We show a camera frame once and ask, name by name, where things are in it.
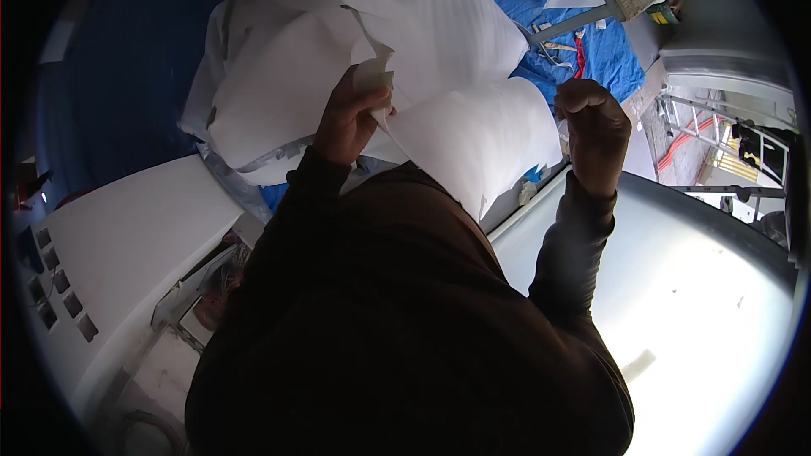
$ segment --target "blue tarp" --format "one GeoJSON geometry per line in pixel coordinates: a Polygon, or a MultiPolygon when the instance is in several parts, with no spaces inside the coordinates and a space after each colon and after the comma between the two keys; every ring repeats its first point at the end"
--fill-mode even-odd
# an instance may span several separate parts
{"type": "Polygon", "coordinates": [[[53,169],[48,211],[196,152],[177,127],[223,0],[93,0],[64,60],[40,66],[37,165],[53,169]]]}
{"type": "MultiPolygon", "coordinates": [[[[552,8],[544,9],[547,0],[494,0],[512,20],[521,23],[529,31],[532,25],[543,23],[556,23],[586,11],[584,8],[552,8]]],[[[634,91],[645,82],[645,72],[639,66],[639,61],[625,35],[623,26],[609,18],[607,27],[598,30],[593,23],[585,27],[583,37],[583,51],[585,53],[584,78],[597,80],[608,88],[614,97],[622,102],[630,97],[634,91]]],[[[553,39],[554,43],[574,46],[574,33],[570,32],[553,39]]],[[[560,56],[577,69],[577,54],[568,51],[549,51],[553,56],[560,56]]],[[[512,73],[512,76],[522,76],[532,81],[543,93],[547,102],[552,104],[555,96],[555,87],[573,77],[567,68],[553,67],[549,62],[538,55],[538,48],[533,47],[531,53],[526,54],[521,64],[512,73]]]]}

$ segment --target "ladder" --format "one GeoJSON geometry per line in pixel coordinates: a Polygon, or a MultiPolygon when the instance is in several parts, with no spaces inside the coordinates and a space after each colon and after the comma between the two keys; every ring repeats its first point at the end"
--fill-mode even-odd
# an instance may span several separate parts
{"type": "Polygon", "coordinates": [[[729,155],[734,155],[735,157],[738,157],[739,153],[735,149],[732,149],[728,145],[724,144],[721,137],[720,122],[722,120],[729,121],[732,122],[733,124],[738,124],[742,128],[746,128],[752,131],[758,136],[760,143],[760,152],[758,153],[758,156],[755,159],[756,162],[754,168],[766,174],[769,178],[772,178],[781,186],[785,187],[786,169],[788,166],[788,145],[785,144],[784,140],[775,137],[765,129],[758,127],[757,125],[754,125],[751,122],[747,122],[744,121],[743,119],[739,119],[733,115],[730,115],[726,111],[721,111],[718,108],[715,108],[713,106],[707,106],[706,104],[697,103],[696,101],[690,100],[688,98],[663,93],[662,95],[657,97],[657,106],[659,106],[660,109],[659,115],[664,117],[664,120],[666,121],[666,126],[669,127],[672,131],[679,131],[680,133],[685,133],[690,136],[693,136],[698,140],[704,141],[705,143],[709,143],[713,147],[720,149],[729,155]],[[695,130],[682,127],[679,124],[679,112],[676,110],[675,103],[681,103],[690,106],[690,108],[693,111],[693,125],[695,127],[695,130]],[[702,136],[701,131],[698,130],[698,115],[696,113],[696,110],[707,111],[709,113],[712,113],[713,117],[712,137],[702,136]],[[768,140],[772,144],[772,146],[780,148],[783,152],[783,168],[780,170],[780,173],[776,173],[763,161],[763,156],[765,153],[765,149],[767,147],[765,145],[766,140],[768,140]]]}

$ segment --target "right hand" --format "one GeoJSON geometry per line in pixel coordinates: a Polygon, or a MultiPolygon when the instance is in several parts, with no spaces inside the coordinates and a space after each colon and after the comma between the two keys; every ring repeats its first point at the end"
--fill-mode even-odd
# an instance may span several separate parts
{"type": "Polygon", "coordinates": [[[555,115],[569,122],[580,185],[595,198],[613,198],[631,137],[631,120],[620,104],[596,81],[570,79],[557,87],[555,115]]]}
{"type": "MultiPolygon", "coordinates": [[[[350,66],[332,91],[321,117],[312,148],[331,163],[349,166],[369,144],[377,122],[369,109],[382,103],[391,93],[383,86],[365,93],[356,92],[352,76],[357,65],[350,66]]],[[[397,113],[392,108],[390,115],[397,113]]]]}

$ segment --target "left hand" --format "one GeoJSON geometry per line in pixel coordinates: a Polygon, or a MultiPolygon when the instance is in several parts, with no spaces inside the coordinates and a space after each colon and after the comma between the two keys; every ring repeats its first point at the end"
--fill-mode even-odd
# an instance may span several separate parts
{"type": "Polygon", "coordinates": [[[332,163],[350,166],[360,155],[377,129],[377,121],[369,108],[381,104],[389,96],[384,86],[359,94],[352,88],[352,65],[341,77],[329,97],[312,148],[332,163]]]}

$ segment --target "person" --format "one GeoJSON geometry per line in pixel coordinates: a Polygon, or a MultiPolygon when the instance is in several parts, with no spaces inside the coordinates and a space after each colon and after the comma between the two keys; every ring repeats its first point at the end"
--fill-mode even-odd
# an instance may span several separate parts
{"type": "Polygon", "coordinates": [[[590,310],[631,131],[619,104],[595,81],[558,87],[573,171],[526,298],[412,163],[339,196],[389,94],[356,95],[353,71],[200,357],[192,449],[623,454],[634,410],[590,310]]]}

